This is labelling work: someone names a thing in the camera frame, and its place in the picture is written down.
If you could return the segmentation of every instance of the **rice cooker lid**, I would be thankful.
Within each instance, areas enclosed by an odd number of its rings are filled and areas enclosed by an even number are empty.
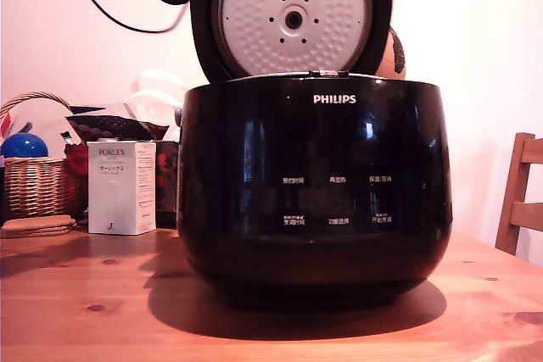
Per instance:
[[[392,0],[191,0],[196,51],[211,83],[310,70],[373,75],[391,7]]]

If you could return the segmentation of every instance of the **philips logo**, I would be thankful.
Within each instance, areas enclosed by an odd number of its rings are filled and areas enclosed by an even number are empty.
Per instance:
[[[313,103],[356,103],[356,95],[313,95]]]

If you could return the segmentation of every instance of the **basket handle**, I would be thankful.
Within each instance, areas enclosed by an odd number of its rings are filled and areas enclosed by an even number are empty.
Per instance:
[[[23,93],[22,95],[19,95],[18,97],[14,97],[13,99],[7,101],[3,106],[2,109],[0,109],[0,123],[3,122],[4,118],[8,114],[9,110],[18,105],[19,103],[22,103],[24,101],[30,101],[31,99],[51,99],[52,101],[62,103],[66,108],[70,109],[70,104],[63,98],[57,97],[56,95],[53,95],[52,93],[47,92],[29,92],[29,93]]]

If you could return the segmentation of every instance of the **cork coaster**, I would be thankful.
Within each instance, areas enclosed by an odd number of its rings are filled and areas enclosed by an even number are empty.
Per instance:
[[[3,224],[2,231],[34,231],[58,226],[72,226],[74,220],[69,215],[39,216],[9,220]]]
[[[67,226],[52,226],[50,228],[40,228],[40,229],[31,229],[29,231],[5,231],[3,228],[2,230],[0,230],[0,236],[3,237],[3,238],[8,238],[8,237],[29,237],[29,236],[33,236],[33,237],[50,237],[50,236],[54,236],[54,235],[51,235],[51,234],[63,234],[63,233],[66,233],[67,231],[71,231],[71,229],[74,227],[75,223],[72,224],[72,225],[67,225]]]
[[[70,232],[71,228],[64,228],[62,231],[40,231],[25,232],[19,234],[2,234],[2,239],[16,239],[18,237],[56,237]]]
[[[76,222],[68,215],[9,220],[0,230],[0,237],[54,237],[68,233],[75,225]]]

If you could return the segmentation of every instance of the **blue ball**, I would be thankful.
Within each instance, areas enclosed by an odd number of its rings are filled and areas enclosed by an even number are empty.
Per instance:
[[[4,158],[9,157],[47,157],[48,146],[38,136],[31,133],[15,133],[8,137],[2,147]]]

